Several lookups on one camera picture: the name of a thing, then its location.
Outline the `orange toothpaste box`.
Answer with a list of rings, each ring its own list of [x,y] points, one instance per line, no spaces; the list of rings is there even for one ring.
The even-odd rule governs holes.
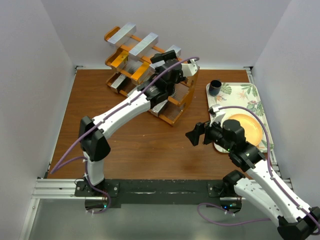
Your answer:
[[[129,52],[125,50],[117,51],[110,59],[110,66],[117,72],[121,71],[129,58]]]
[[[130,77],[133,84],[140,85],[150,72],[150,63],[144,62]]]

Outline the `chrome silver toothpaste box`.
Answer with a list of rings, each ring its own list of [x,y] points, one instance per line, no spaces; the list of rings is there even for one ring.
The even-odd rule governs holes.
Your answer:
[[[168,102],[168,101],[165,100],[165,101],[163,101],[163,102],[155,105],[155,106],[150,110],[150,112],[151,112],[154,116],[158,117],[158,116],[161,114],[161,112],[162,112],[162,110],[164,109],[164,107],[166,106],[167,102]]]

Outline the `grey toothpaste box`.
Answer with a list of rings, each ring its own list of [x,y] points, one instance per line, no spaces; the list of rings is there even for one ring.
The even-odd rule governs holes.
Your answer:
[[[136,24],[128,22],[120,29],[110,32],[105,36],[105,40],[115,48],[119,48],[126,43],[131,36],[136,33]]]

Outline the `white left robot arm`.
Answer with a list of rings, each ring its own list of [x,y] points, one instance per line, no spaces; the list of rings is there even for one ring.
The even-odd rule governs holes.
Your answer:
[[[96,187],[104,181],[104,160],[111,151],[108,139],[136,116],[166,101],[175,92],[175,86],[198,71],[194,60],[179,61],[174,50],[157,53],[151,58],[153,74],[139,84],[131,95],[94,118],[80,121],[79,143],[83,151],[85,179]]]

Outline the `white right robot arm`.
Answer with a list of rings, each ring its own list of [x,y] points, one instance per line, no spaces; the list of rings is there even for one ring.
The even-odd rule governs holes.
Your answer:
[[[193,146],[215,143],[229,152],[234,170],[223,179],[224,191],[251,202],[275,224],[284,240],[305,240],[320,233],[320,209],[311,207],[283,182],[270,161],[248,142],[245,129],[235,119],[223,123],[198,122],[186,137]]]

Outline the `orange wooden three-tier shelf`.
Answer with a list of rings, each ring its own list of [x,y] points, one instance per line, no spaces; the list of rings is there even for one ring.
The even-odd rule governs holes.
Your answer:
[[[104,40],[107,34],[112,33],[113,31],[116,31],[120,28],[121,27],[116,26],[112,30],[110,30],[108,33],[104,35]],[[138,87],[138,85],[135,85],[132,83],[131,76],[144,62],[148,62],[150,63],[150,65],[149,65],[149,74],[143,80],[143,82],[147,81],[153,75],[153,73],[155,72],[155,67],[163,65],[162,61],[152,64],[150,60],[150,58],[152,58],[155,54],[165,52],[165,50],[157,47],[157,44],[140,59],[133,59],[129,57],[129,51],[144,38],[139,38],[134,34],[130,37],[130,39],[126,43],[124,43],[120,47],[113,47],[105,40],[115,50],[115,52],[105,60],[105,64],[107,66],[111,67],[110,60],[117,51],[124,50],[128,52],[128,61],[126,62],[126,65],[124,66],[124,68],[120,71],[116,71],[111,67],[111,69],[113,70],[113,75],[106,80],[106,84],[111,89],[111,84],[118,75],[120,74],[126,75],[127,82],[125,86],[117,94],[123,95],[127,98]],[[199,68],[197,73],[194,76],[186,77],[186,81],[182,81],[180,83],[175,84],[173,88],[173,92],[169,94],[168,99],[166,100],[167,103],[164,109],[161,111],[158,118],[162,119],[163,121],[167,122],[172,126],[177,122],[177,120],[182,116],[182,114],[185,112],[185,110],[190,106],[192,102],[194,91],[195,91],[195,85],[198,79],[198,72],[199,72]]]

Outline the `yellow round plate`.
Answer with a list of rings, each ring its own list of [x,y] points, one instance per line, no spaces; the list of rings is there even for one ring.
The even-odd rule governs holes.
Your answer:
[[[260,144],[263,138],[263,130],[257,120],[249,115],[241,113],[231,115],[228,119],[237,120],[240,123],[241,127],[245,131],[244,135],[246,137],[246,140],[249,143],[254,146],[258,146]]]

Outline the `floral patterned serving tray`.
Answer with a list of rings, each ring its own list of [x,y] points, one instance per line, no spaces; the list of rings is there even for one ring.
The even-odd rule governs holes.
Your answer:
[[[270,133],[270,129],[267,122],[267,117],[263,108],[263,104],[261,102],[258,90],[256,86],[252,83],[236,83],[236,82],[223,82],[220,88],[220,92],[217,96],[211,96],[209,92],[207,94],[207,101],[208,106],[211,107],[213,105],[219,104],[222,107],[228,106],[240,106],[246,109],[249,109],[263,123],[263,126],[266,128],[267,134],[265,134],[262,125],[262,140],[258,146],[256,146],[261,152],[267,152],[267,138],[269,138],[270,149],[274,149],[274,143],[272,140],[272,136]],[[221,120],[223,123],[224,121],[228,120],[230,116],[236,114],[245,114],[250,117],[254,117],[251,113],[246,110],[239,109],[239,108],[231,108],[225,110],[225,116]]]

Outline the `dark blue cup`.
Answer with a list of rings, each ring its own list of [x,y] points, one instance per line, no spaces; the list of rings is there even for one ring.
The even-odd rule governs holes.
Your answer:
[[[222,83],[219,79],[214,79],[210,82],[208,92],[211,96],[217,96],[222,87]]]

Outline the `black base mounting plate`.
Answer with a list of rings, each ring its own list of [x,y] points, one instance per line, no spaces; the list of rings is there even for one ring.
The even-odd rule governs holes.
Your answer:
[[[122,205],[198,205],[210,203],[238,212],[242,198],[222,180],[106,179],[92,189],[85,179],[75,180],[74,195],[85,198],[87,210]]]

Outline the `aluminium frame rail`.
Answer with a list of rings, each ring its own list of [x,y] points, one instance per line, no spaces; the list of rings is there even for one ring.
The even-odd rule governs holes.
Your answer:
[[[73,199],[77,189],[74,179],[37,179],[33,199]]]

